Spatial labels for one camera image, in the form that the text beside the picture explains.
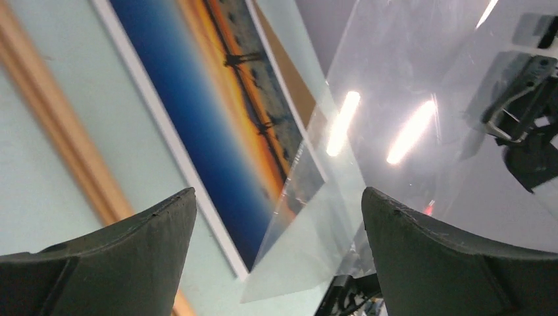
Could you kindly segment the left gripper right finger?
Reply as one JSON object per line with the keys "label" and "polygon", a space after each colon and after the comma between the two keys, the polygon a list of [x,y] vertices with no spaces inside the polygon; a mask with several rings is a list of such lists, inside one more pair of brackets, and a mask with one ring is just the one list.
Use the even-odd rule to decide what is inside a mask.
{"label": "left gripper right finger", "polygon": [[361,209],[390,315],[556,315],[557,254],[477,236],[365,188]]}

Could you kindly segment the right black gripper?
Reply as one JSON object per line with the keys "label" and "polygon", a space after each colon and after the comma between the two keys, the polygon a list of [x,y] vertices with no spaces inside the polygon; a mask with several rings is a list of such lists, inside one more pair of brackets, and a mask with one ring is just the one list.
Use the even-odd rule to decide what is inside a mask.
{"label": "right black gripper", "polygon": [[505,147],[507,170],[529,193],[557,178],[557,16],[526,13],[512,42],[534,38],[535,52],[498,53],[486,74],[492,101],[481,116],[486,133]]}

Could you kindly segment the brown backing board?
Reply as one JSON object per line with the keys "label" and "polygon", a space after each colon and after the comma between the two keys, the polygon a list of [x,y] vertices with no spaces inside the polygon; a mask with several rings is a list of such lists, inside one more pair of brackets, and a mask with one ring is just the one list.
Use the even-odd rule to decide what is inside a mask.
{"label": "brown backing board", "polygon": [[306,130],[322,132],[328,123],[320,108],[326,80],[296,2],[254,1],[253,6],[288,103]]}

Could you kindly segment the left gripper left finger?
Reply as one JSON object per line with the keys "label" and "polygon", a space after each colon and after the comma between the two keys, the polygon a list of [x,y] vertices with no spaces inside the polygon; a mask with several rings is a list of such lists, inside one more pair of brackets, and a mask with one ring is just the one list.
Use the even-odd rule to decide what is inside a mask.
{"label": "left gripper left finger", "polygon": [[2,315],[170,315],[197,215],[193,188],[37,253],[1,257]]}

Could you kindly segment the clear acrylic sheet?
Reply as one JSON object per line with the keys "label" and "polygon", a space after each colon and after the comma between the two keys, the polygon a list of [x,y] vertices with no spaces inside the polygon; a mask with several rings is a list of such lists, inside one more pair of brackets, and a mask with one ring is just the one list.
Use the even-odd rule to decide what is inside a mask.
{"label": "clear acrylic sheet", "polygon": [[557,178],[527,192],[507,170],[505,147],[481,116],[492,101],[486,74],[498,53],[535,52],[512,40],[526,13],[557,16],[556,1],[298,1],[324,64],[320,108],[328,118],[301,145],[294,192],[325,181],[290,224],[281,201],[273,242],[241,297],[252,302],[324,290],[338,275],[375,272],[361,198],[375,188],[403,205],[473,234],[557,251]]}

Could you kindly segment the sunset photo print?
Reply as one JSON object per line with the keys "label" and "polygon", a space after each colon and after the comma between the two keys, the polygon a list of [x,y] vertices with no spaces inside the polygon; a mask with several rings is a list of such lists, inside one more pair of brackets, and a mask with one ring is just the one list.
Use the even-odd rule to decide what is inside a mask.
{"label": "sunset photo print", "polygon": [[254,1],[94,1],[233,272],[263,254],[277,205],[290,224],[325,181],[294,192],[313,106],[298,107]]}

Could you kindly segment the wooden picture frame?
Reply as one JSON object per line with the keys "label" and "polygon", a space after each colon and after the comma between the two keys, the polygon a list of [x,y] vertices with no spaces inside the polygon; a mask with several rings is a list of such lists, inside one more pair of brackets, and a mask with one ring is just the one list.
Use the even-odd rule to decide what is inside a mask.
{"label": "wooden picture frame", "polygon": [[[132,211],[100,152],[6,1],[1,2],[1,61],[97,211],[103,228],[137,214]],[[170,315],[193,313],[178,287]]]}

